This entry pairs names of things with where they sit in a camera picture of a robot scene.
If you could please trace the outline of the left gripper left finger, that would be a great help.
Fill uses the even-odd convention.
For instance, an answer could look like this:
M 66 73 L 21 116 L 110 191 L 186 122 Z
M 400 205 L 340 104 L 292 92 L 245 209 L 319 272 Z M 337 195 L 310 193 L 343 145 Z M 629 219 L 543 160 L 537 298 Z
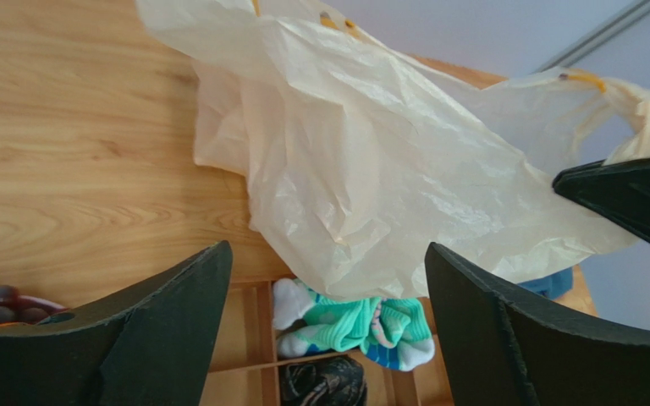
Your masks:
M 0 405 L 197 405 L 232 265 L 221 241 L 35 325 L 0 326 Z

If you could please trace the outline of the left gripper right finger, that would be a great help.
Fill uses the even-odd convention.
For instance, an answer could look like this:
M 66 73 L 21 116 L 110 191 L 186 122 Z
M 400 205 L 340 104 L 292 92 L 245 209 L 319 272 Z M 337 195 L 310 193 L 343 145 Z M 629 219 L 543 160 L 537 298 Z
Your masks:
M 427 286 L 457 405 L 650 405 L 650 331 L 570 309 L 441 244 Z

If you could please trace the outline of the banana print plastic bag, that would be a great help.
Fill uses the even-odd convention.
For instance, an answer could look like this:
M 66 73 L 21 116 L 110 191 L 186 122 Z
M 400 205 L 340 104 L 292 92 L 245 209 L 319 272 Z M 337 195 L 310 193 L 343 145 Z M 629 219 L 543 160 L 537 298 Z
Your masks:
M 521 283 L 635 237 L 556 195 L 554 177 L 613 116 L 608 164 L 650 158 L 650 90 L 577 69 L 476 88 L 319 1 L 139 1 L 193 60 L 193 158 L 243 175 L 251 228 L 333 299 L 427 295 L 438 242 Z

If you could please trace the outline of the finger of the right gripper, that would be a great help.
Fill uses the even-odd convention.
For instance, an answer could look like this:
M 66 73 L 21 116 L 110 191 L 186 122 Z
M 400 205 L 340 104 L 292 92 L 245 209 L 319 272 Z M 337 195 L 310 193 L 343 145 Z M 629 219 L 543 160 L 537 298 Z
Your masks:
M 559 173 L 552 187 L 650 244 L 650 158 L 572 167 Z

